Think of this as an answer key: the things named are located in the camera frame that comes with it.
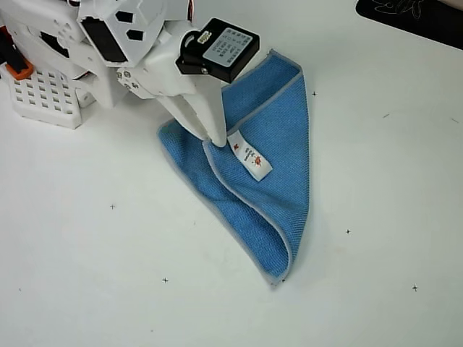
black mat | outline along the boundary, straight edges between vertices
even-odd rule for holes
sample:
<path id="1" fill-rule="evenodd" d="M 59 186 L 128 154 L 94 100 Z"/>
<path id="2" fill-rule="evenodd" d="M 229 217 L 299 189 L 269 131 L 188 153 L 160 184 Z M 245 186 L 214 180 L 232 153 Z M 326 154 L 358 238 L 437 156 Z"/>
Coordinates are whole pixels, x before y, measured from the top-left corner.
<path id="1" fill-rule="evenodd" d="M 359 0 L 366 18 L 463 49 L 463 11 L 438 0 Z"/>

white robot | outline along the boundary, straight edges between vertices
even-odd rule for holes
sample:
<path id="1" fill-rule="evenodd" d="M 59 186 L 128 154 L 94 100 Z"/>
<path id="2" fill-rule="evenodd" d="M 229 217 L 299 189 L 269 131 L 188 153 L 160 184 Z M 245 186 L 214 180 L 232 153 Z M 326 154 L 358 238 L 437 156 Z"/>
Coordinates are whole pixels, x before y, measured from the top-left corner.
<path id="1" fill-rule="evenodd" d="M 167 13 L 165 0 L 0 0 L 0 27 L 25 58 L 15 71 L 8 50 L 0 66 L 15 111 L 75 129 L 81 108 L 111 108 L 132 92 L 223 147 L 220 80 L 239 74 L 259 37 L 221 20 L 199 31 Z"/>

orange part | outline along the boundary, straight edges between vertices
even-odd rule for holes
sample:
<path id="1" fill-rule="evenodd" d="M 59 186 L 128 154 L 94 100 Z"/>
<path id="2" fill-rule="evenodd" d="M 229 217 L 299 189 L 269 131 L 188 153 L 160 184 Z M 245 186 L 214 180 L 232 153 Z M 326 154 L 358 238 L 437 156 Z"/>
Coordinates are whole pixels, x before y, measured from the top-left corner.
<path id="1" fill-rule="evenodd" d="M 20 73 L 17 73 L 9 64 L 7 64 L 8 72 L 16 79 L 16 81 L 25 80 L 34 72 L 34 66 L 26 58 L 23 59 L 27 65 L 27 69 L 21 70 Z"/>

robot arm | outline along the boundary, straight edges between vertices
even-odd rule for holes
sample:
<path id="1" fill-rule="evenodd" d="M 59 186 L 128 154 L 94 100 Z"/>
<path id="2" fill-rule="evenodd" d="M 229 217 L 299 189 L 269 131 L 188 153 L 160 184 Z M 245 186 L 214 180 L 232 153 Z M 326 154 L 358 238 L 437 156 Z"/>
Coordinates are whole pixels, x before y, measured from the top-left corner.
<path id="1" fill-rule="evenodd" d="M 16 48 L 113 107 L 130 91 L 157 98 L 196 137 L 226 144 L 221 81 L 259 49 L 255 34 L 212 20 L 168 21 L 164 0 L 0 0 Z"/>

red logo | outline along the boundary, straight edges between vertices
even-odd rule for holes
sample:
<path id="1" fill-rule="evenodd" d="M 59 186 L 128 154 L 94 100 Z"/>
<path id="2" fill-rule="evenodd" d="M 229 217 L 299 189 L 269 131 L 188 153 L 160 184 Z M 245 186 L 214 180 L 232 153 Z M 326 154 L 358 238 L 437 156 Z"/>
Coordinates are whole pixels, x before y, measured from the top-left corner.
<path id="1" fill-rule="evenodd" d="M 256 166 L 260 166 L 260 164 L 262 163 L 262 160 L 260 159 L 260 157 L 257 157 L 255 160 L 254 160 L 254 164 Z"/>

